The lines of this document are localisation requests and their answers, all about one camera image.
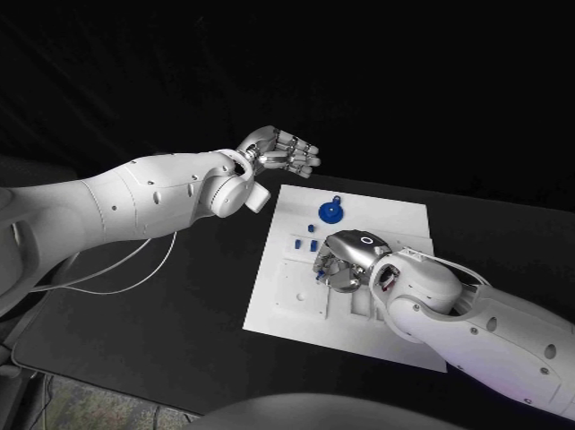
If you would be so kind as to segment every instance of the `black background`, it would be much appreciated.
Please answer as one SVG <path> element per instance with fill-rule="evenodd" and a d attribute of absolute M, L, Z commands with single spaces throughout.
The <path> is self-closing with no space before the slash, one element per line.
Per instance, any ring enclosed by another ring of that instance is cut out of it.
<path fill-rule="evenodd" d="M 0 2 L 0 153 L 90 176 L 263 125 L 318 173 L 575 212 L 575 12 Z"/>

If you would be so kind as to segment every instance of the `blue knob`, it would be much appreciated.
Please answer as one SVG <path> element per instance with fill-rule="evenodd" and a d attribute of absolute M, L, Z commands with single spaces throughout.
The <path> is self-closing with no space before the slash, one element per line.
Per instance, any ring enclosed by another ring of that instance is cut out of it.
<path fill-rule="evenodd" d="M 328 224 L 337 224 L 344 218 L 344 209 L 341 203 L 342 198 L 335 195 L 332 202 L 324 203 L 319 206 L 319 219 Z"/>

